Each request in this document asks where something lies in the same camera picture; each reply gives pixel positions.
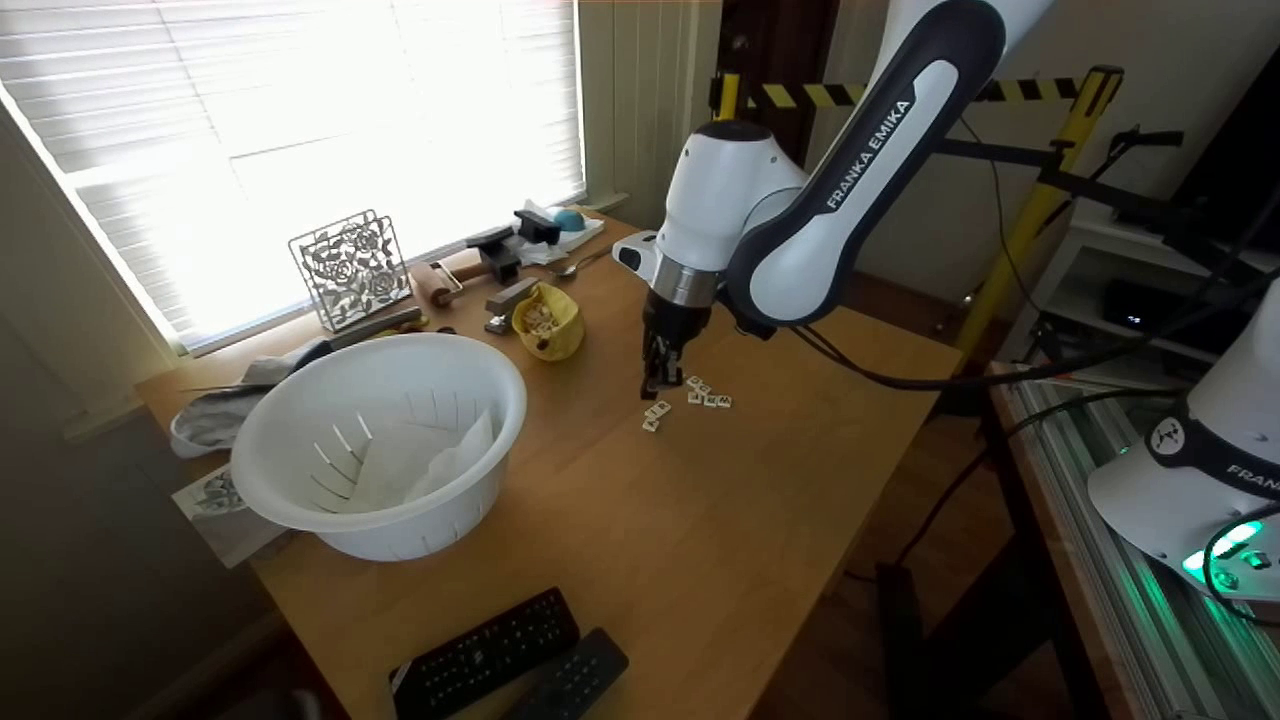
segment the qr code pattern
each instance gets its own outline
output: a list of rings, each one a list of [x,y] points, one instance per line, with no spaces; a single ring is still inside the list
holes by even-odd
[[[414,295],[387,216],[358,213],[288,239],[327,332],[351,326]]]

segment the white bowl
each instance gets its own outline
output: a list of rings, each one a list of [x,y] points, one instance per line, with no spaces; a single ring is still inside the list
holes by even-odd
[[[387,507],[341,507],[338,485],[380,430],[463,430],[486,410],[491,442],[454,479]],[[300,366],[251,409],[232,479],[251,512],[318,532],[338,550],[420,560],[488,516],[520,422],[525,381],[497,347],[439,332],[365,341]]]

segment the remote control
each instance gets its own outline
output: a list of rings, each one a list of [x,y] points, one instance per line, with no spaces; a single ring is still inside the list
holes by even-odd
[[[581,626],[556,588],[470,626],[463,634],[417,657],[396,686],[396,715],[449,715],[528,666],[567,652]]]
[[[536,686],[514,707],[514,720],[575,720],[628,666],[628,657],[603,626],[588,631]]]

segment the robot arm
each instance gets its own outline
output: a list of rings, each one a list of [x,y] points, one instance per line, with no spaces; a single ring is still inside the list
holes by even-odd
[[[716,298],[762,334],[833,312],[875,220],[1048,2],[895,0],[869,97],[809,181],[766,129],[694,133],[658,239],[617,248],[650,284],[639,396],[685,381]]]

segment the window blinds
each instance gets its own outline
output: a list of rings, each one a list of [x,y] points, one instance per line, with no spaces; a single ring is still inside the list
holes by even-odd
[[[304,307],[327,220],[417,255],[584,192],[575,0],[0,0],[0,82],[187,352]]]

